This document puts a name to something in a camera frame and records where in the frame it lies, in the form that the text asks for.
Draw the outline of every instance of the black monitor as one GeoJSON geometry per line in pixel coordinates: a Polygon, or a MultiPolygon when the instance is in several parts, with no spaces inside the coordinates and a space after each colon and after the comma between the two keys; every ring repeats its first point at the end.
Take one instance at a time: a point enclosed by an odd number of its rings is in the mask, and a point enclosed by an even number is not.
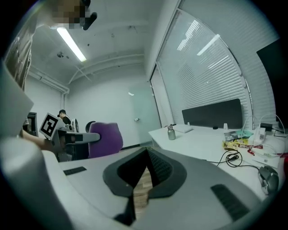
{"type": "Polygon", "coordinates": [[[279,39],[259,50],[257,54],[261,59],[271,82],[276,114],[280,117],[284,127],[288,128],[288,117],[285,112],[287,111],[285,107],[287,104],[286,91],[288,82],[288,66],[283,49],[285,44],[283,42],[283,40],[279,39]]]}

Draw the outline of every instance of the black panel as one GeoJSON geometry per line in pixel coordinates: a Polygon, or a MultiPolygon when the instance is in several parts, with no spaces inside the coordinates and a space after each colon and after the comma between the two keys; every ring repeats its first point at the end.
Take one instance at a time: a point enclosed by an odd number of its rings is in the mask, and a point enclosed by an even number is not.
{"type": "Polygon", "coordinates": [[[288,126],[288,116],[286,106],[284,105],[287,104],[288,65],[285,54],[283,53],[284,43],[286,43],[286,41],[279,39],[257,51],[257,54],[271,82],[276,114],[280,117],[284,127],[286,127],[288,126]]]}
{"type": "Polygon", "coordinates": [[[228,124],[228,128],[242,128],[243,125],[241,103],[238,98],[183,110],[182,114],[185,124],[190,122],[190,125],[219,128],[223,128],[224,123],[228,124]]]}
{"type": "Polygon", "coordinates": [[[233,221],[249,212],[249,209],[225,185],[215,185],[211,189],[233,221]]]}
{"type": "Polygon", "coordinates": [[[72,168],[72,169],[64,170],[63,172],[65,173],[66,176],[69,176],[69,175],[80,173],[80,172],[83,172],[86,170],[87,169],[84,167],[78,167],[78,168],[72,168]]]}
{"type": "Polygon", "coordinates": [[[76,142],[82,142],[83,141],[83,135],[82,134],[75,135],[75,141],[76,142]]]}

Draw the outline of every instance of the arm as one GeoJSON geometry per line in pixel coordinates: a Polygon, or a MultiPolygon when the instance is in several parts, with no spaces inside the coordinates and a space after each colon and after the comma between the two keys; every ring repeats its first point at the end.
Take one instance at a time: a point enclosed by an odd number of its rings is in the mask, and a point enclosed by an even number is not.
{"type": "Polygon", "coordinates": [[[54,152],[52,142],[40,137],[35,137],[22,130],[22,136],[25,140],[35,143],[41,150],[54,152]]]}
{"type": "MultiPolygon", "coordinates": [[[[52,142],[48,139],[35,137],[33,135],[28,134],[27,132],[23,130],[22,130],[22,137],[25,140],[31,141],[34,144],[36,144],[41,150],[47,150],[47,151],[53,152],[54,154],[57,153],[52,142]]],[[[60,144],[61,144],[62,149],[65,149],[65,137],[64,136],[60,138],[60,144]]]]}

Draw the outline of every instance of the red object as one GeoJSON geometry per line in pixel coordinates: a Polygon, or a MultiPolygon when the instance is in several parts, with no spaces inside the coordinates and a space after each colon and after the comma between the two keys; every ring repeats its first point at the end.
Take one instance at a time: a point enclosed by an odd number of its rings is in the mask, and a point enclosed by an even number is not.
{"type": "Polygon", "coordinates": [[[277,155],[280,155],[280,158],[288,157],[288,153],[277,153],[277,155]]]}
{"type": "Polygon", "coordinates": [[[252,154],[253,156],[254,156],[254,154],[255,154],[255,153],[252,151],[252,149],[248,149],[247,152],[250,153],[250,154],[252,154]]]}
{"type": "Polygon", "coordinates": [[[288,177],[288,157],[284,159],[284,174],[285,174],[285,177],[287,178],[288,177]]]}

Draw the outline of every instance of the glass door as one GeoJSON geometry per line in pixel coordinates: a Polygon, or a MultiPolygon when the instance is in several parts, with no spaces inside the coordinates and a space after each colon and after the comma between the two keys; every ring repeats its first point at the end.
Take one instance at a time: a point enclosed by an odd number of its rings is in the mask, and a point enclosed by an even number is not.
{"type": "Polygon", "coordinates": [[[134,122],[139,134],[140,145],[151,145],[152,139],[149,132],[161,128],[151,84],[144,82],[133,85],[130,87],[129,95],[134,108],[134,122]]]}

